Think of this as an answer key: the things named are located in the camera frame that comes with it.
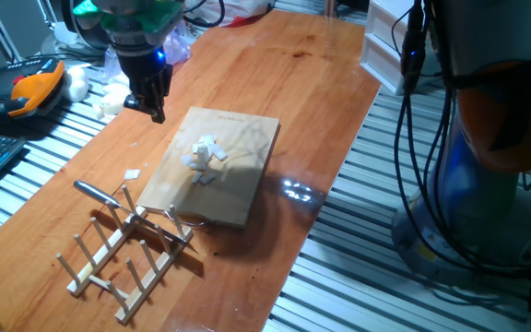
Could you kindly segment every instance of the plywood board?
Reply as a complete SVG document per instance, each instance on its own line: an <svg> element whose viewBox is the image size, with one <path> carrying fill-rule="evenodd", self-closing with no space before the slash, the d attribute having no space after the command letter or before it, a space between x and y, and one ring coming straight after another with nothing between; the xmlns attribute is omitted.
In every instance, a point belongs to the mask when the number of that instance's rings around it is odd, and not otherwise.
<svg viewBox="0 0 531 332"><path fill-rule="evenodd" d="M138 205L161 212L174 204L179 214L244 228L278 123L270 117L192 107ZM210 184L192 184L195 172L184 166L180 157L193 154L192 145L208 134L214 135L229 157L225 161L212 157L204 171L216 175Z"/></svg>

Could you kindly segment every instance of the slotted metal platform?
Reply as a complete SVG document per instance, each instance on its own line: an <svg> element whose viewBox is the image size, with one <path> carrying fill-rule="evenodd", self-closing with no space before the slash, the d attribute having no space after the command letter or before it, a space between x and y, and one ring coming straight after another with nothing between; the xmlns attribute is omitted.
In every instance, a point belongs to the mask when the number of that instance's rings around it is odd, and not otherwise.
<svg viewBox="0 0 531 332"><path fill-rule="evenodd" d="M0 172L0 226L113 119L106 115L98 120L91 107L104 95L101 69L92 66L85 70L89 91L82 102L62 100L46 116L22 122L22 132L41 138L29 140L24 146L26 153L20 153Z"/></svg>
<svg viewBox="0 0 531 332"><path fill-rule="evenodd" d="M414 138L425 163L444 92L412 97ZM531 331L527 280L485 279L474 291L410 272L393 248L402 204L393 146L402 98L381 88L265 324L264 331ZM407 195L417 190L406 135Z"/></svg>

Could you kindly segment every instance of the wooden dowel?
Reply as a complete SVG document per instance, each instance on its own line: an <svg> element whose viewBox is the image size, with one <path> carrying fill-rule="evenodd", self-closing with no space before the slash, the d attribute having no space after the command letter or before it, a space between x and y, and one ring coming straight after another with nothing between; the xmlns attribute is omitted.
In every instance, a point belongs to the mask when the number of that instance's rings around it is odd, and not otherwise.
<svg viewBox="0 0 531 332"><path fill-rule="evenodd" d="M183 238L184 234L183 234L182 224L180 223L180 219L177 217L175 206L173 204L170 204L170 212L171 212L171 217L173 218L173 222L175 222L175 227L177 227L177 232L180 234L180 237Z"/></svg>
<svg viewBox="0 0 531 332"><path fill-rule="evenodd" d="M61 265L65 268L65 270L69 274L69 276L71 276L71 278L73 278L75 283L77 285L79 285L79 283L81 283L81 281L77 277L77 274L75 274L75 271L73 270L73 268L71 268L71 266L69 266L69 264L65 261L65 259L63 258L63 255L61 255L60 253L56 254L56 259L58 259L59 262L61 262Z"/></svg>
<svg viewBox="0 0 531 332"><path fill-rule="evenodd" d="M151 264L153 271L155 271L155 273L159 272L159 268L157 267L157 264L155 264L155 259L153 259L153 256L151 255L150 250L148 250L148 246L145 240L141 240L140 245L143 247L143 251L145 252L145 255L147 256L148 263Z"/></svg>
<svg viewBox="0 0 531 332"><path fill-rule="evenodd" d="M106 201L106 207L110 210L110 213L112 214L112 217L114 218L114 222L116 223L116 227L118 227L119 230L123 228L122 222L120 221L120 218L118 218L118 215L116 214L116 209L110 203L110 201Z"/></svg>
<svg viewBox="0 0 531 332"><path fill-rule="evenodd" d="M132 273L133 278L135 279L136 286L141 292L144 291L145 287L143 287L143 283L140 281L138 273L136 273L135 265L133 264L133 261L130 260L130 257L126 258L126 264L128 265L128 269L130 270L130 273Z"/></svg>
<svg viewBox="0 0 531 332"><path fill-rule="evenodd" d="M108 286L110 293L116 298L116 301L118 301L118 303L122 306L124 312L126 313L128 311L128 305L126 305L126 302L124 301L122 296L120 296L118 290L114 287L114 285L112 285L112 282L109 280L106 281L106 286Z"/></svg>
<svg viewBox="0 0 531 332"><path fill-rule="evenodd" d="M170 244L167 243L167 240L165 239L165 234L163 234L163 229L160 225L155 224L155 231L157 232L157 235L159 236L159 239L161 240L161 243L163 244L163 248L165 249L165 252L168 253L170 251Z"/></svg>
<svg viewBox="0 0 531 332"><path fill-rule="evenodd" d="M95 217L91 217L91 223L93 224L93 227L96 228L96 231L98 231L98 234L100 235L101 240L103 241L103 244L106 246L106 248L108 248L108 250L110 250L112 246L108 242L108 238L106 237L106 235L101 230L101 226L98 220Z"/></svg>
<svg viewBox="0 0 531 332"><path fill-rule="evenodd" d="M110 291L110 289L108 288L108 285L106 285L106 281L96 277L96 276L92 276L92 275L89 275L89 281L91 281L91 283L93 283L94 285L98 285L100 286L100 288L104 289L105 291ZM128 296L129 294L124 292L124 291L121 291L121 290L118 290L118 294L120 294L120 296L122 296L123 299L128 299Z"/></svg>
<svg viewBox="0 0 531 332"><path fill-rule="evenodd" d="M81 237L79 236L79 234L75 234L73 235L73 237L75 237L75 241L77 241L77 244L79 244L79 246L81 247L81 250L83 251L83 254L85 254L85 257L87 257L91 265L95 267L96 261L93 259L93 256L89 252L89 249L87 248L83 240L81 240Z"/></svg>
<svg viewBox="0 0 531 332"><path fill-rule="evenodd" d="M122 185L122 191L124 192L124 195L126 196L126 200L128 201L128 206L130 206L130 210L136 213L135 202L133 202L133 198L130 196L130 193L128 192L128 188L126 188L126 184Z"/></svg>

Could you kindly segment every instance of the wooden table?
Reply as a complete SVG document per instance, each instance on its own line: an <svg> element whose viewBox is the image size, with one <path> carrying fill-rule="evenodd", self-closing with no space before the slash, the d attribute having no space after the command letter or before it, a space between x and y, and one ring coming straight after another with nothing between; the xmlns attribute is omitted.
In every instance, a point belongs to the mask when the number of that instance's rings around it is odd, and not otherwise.
<svg viewBox="0 0 531 332"><path fill-rule="evenodd" d="M0 228L0 329L261 330L379 88L359 65L363 35L363 27L336 19L276 10L242 27L205 33L173 77L164 124L122 112ZM110 293L89 285L76 299L65 289L71 278L54 255L63 253L79 270L87 258L73 234L95 250L101 239L89 217L97 215L107 234L113 229L108 211L72 184L81 179L118 192L124 170L140 169L140 179L128 183L136 199L191 106L279 118L275 149L247 229L197 231L197 253L186 248L122 327ZM284 179L309 185L317 203L284 195ZM131 291L136 285L127 257L139 273L149 269L133 240L100 276Z"/></svg>

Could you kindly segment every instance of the plastic bag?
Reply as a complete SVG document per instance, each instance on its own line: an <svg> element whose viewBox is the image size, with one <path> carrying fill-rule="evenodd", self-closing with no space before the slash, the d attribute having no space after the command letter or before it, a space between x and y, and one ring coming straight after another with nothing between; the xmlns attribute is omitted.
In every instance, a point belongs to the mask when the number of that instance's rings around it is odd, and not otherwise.
<svg viewBox="0 0 531 332"><path fill-rule="evenodd" d="M188 8L196 6L202 0L186 0ZM219 24L226 27L237 24L247 18L263 15L274 7L275 0L224 0L225 17ZM189 18L202 18L206 22L216 22L220 18L218 0L206 0L196 10L185 14Z"/></svg>
<svg viewBox="0 0 531 332"><path fill-rule="evenodd" d="M184 62L192 56L190 45L180 35L185 30L183 22L170 32L165 38L163 49L165 50L165 62L175 65ZM103 65L103 79L105 83L121 83L128 87L128 77L122 72L118 63L118 56L112 47L108 47Z"/></svg>

